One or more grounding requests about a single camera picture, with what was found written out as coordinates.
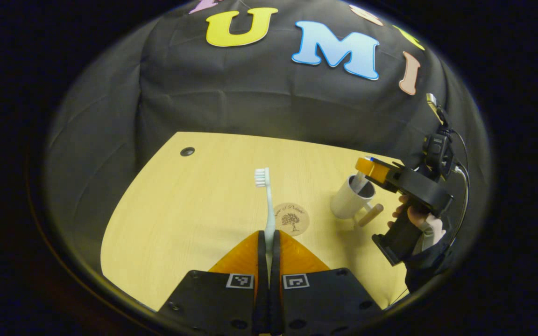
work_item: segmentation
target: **letter m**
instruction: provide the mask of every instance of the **letter m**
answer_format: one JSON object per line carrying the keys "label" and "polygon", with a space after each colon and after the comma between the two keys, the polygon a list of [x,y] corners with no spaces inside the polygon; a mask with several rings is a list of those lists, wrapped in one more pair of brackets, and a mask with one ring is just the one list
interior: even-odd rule
{"label": "letter m", "polygon": [[317,55],[317,47],[321,49],[327,64],[334,68],[346,55],[350,61],[344,64],[344,69],[351,74],[376,81],[379,74],[375,70],[375,48],[379,41],[365,34],[352,32],[343,40],[338,38],[323,25],[313,21],[298,21],[296,26],[302,28],[303,37],[300,41],[300,51],[292,55],[297,63],[318,65],[321,58]]}

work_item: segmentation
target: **table surface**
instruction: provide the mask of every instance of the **table surface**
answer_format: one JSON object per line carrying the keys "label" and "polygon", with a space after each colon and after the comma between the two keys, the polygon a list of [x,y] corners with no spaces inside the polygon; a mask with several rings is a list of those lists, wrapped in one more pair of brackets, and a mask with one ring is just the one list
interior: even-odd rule
{"label": "table surface", "polygon": [[[185,147],[195,152],[180,155]],[[399,195],[376,189],[384,211],[363,228],[338,219],[330,200],[370,155],[316,143],[259,136],[177,132],[132,181],[103,238],[103,275],[152,310],[159,310],[189,270],[207,271],[267,222],[265,188],[256,168],[269,167],[273,205],[296,203],[310,215],[295,236],[329,268],[347,267],[385,308],[406,289],[403,264],[391,266],[372,242],[387,231]],[[373,155],[384,162],[397,160]]]}

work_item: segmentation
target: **wooden handle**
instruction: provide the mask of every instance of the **wooden handle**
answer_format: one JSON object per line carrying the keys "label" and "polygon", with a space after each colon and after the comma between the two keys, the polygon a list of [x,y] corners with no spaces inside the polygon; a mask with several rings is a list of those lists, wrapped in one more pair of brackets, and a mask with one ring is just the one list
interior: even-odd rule
{"label": "wooden handle", "polygon": [[377,217],[377,215],[379,215],[382,211],[383,211],[383,205],[376,204],[371,209],[371,211],[367,212],[365,217],[361,218],[360,221],[358,221],[358,226],[363,227],[363,226],[367,225],[367,223],[369,223],[370,221],[375,219],[375,217]]}

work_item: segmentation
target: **white toothbrush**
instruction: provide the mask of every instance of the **white toothbrush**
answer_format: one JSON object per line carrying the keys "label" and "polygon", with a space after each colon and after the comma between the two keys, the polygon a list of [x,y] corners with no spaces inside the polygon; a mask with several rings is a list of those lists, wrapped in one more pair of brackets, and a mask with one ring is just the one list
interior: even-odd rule
{"label": "white toothbrush", "polygon": [[271,261],[273,261],[273,234],[275,233],[275,214],[271,201],[271,181],[269,168],[255,170],[255,184],[257,187],[267,187],[267,226],[265,227],[265,256],[267,257],[267,272],[271,277]]}

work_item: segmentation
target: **wooden coaster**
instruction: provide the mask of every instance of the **wooden coaster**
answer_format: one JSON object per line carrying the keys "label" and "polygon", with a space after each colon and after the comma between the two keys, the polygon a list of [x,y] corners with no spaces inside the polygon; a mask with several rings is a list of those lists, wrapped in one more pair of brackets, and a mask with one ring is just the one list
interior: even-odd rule
{"label": "wooden coaster", "polygon": [[275,208],[275,229],[297,236],[310,225],[308,212],[296,203],[282,203]]}

